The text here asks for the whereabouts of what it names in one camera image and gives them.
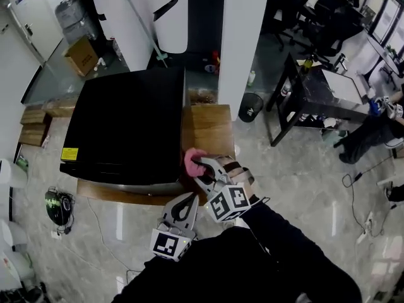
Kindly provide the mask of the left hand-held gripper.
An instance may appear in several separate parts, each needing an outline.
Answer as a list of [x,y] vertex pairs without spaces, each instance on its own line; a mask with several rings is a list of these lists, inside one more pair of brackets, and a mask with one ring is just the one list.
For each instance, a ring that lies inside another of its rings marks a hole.
[[199,206],[199,196],[190,192],[169,201],[163,217],[151,233],[150,249],[161,258],[179,261],[196,238],[193,230]]

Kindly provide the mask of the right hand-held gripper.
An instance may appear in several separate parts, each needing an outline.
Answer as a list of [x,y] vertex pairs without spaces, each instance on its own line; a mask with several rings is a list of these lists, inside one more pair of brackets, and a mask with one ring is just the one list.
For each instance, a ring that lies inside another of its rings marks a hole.
[[217,181],[228,175],[219,162],[220,158],[223,156],[201,156],[196,163],[206,170],[202,176],[193,178],[208,198],[206,211],[218,223],[234,220],[251,208],[243,182],[225,185],[218,192]]

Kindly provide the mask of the pink cleaning cloth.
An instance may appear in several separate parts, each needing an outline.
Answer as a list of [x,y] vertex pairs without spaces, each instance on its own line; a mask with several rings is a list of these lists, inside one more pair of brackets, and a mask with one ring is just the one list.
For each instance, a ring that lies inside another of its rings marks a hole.
[[185,152],[184,165],[189,177],[199,177],[204,175],[206,168],[194,162],[194,159],[200,159],[207,152],[204,150],[190,148]]

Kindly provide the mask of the black mini fridge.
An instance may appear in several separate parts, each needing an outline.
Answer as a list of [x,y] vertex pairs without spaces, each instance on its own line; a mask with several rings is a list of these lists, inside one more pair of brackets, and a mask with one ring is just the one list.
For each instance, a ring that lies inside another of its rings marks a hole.
[[60,171],[133,193],[180,191],[184,78],[183,68],[152,68],[86,81]]

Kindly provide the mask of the person's left forearm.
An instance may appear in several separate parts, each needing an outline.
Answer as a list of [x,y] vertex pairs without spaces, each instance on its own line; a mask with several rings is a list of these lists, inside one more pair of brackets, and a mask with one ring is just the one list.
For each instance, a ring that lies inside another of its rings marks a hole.
[[161,257],[154,257],[145,263],[145,269],[117,294],[112,303],[129,303],[135,295],[152,293],[161,281],[165,285],[178,285],[181,289],[189,290],[198,280],[196,265],[208,249],[210,242],[205,239],[195,242],[178,261],[170,261]]

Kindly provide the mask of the wooden table with black legs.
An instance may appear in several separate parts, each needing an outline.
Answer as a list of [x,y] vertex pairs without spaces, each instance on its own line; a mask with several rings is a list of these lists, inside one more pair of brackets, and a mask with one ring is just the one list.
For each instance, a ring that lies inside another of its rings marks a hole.
[[[197,148],[214,155],[235,157],[232,118],[228,105],[203,104],[183,108],[181,146],[184,151]],[[168,191],[136,191],[131,186],[97,183],[78,179],[76,194],[89,199],[164,206],[176,196],[194,192],[200,205],[207,202],[201,188],[186,175]]]

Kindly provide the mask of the black mesh trash bin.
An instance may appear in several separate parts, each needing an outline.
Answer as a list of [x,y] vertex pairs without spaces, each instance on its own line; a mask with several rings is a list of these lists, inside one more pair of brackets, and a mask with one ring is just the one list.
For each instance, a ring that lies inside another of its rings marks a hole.
[[263,99],[255,93],[245,93],[242,98],[238,116],[241,121],[250,123],[263,109]]

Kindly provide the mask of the person's body in black clothing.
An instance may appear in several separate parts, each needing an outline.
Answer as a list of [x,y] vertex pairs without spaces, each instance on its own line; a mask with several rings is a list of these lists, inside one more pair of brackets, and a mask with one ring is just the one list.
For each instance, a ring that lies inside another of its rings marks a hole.
[[185,290],[159,281],[156,294],[135,295],[129,303],[295,303],[306,295],[288,285],[249,229],[232,227],[207,240],[194,286]]

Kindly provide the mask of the black and green helmet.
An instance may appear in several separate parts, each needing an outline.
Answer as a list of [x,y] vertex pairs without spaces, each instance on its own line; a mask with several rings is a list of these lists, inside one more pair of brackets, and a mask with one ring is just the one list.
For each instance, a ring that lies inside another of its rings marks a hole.
[[48,188],[45,193],[45,208],[49,218],[58,226],[67,226],[73,217],[73,195],[58,191],[56,187]]

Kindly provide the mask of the black desk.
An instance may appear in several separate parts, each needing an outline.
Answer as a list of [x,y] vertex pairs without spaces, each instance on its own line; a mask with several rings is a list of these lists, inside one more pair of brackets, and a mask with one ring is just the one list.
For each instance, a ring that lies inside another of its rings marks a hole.
[[324,128],[323,124],[311,122],[310,116],[362,123],[370,111],[353,79],[319,66],[304,74],[291,54],[284,62],[282,75],[266,111],[270,112],[273,106],[277,107],[280,132],[272,139],[272,147],[295,126]]

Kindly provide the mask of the large white and black machine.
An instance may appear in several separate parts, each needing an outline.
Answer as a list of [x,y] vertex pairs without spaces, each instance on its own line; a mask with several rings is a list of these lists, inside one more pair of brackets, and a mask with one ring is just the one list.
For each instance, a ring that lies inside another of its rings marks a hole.
[[160,49],[211,53],[222,45],[224,0],[151,0]]

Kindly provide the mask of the wooden steps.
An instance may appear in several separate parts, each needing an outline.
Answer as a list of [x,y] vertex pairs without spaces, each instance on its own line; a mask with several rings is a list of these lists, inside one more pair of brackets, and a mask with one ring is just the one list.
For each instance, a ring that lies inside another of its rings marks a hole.
[[51,122],[52,117],[42,109],[41,105],[26,107],[20,121],[22,129],[18,142],[41,147],[47,137]]

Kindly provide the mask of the plastic-wrapped grey appliance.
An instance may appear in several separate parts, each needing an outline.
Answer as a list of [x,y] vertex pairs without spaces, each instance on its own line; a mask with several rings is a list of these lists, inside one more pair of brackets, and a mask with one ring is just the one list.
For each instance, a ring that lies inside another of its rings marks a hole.
[[82,37],[97,40],[99,30],[94,20],[93,0],[63,0],[54,13],[69,44]]

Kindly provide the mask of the white door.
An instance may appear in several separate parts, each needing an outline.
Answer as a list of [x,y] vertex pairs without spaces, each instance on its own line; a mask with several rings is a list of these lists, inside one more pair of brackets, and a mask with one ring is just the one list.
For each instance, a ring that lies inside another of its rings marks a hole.
[[62,33],[47,0],[9,0],[8,8],[42,62],[47,62],[62,41]]

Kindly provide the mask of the glass window wall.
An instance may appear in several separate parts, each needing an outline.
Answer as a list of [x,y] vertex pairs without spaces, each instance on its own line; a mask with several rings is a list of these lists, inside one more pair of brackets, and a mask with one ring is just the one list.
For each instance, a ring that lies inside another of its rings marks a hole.
[[404,48],[404,0],[367,0],[367,5],[376,12],[372,37],[399,54]]

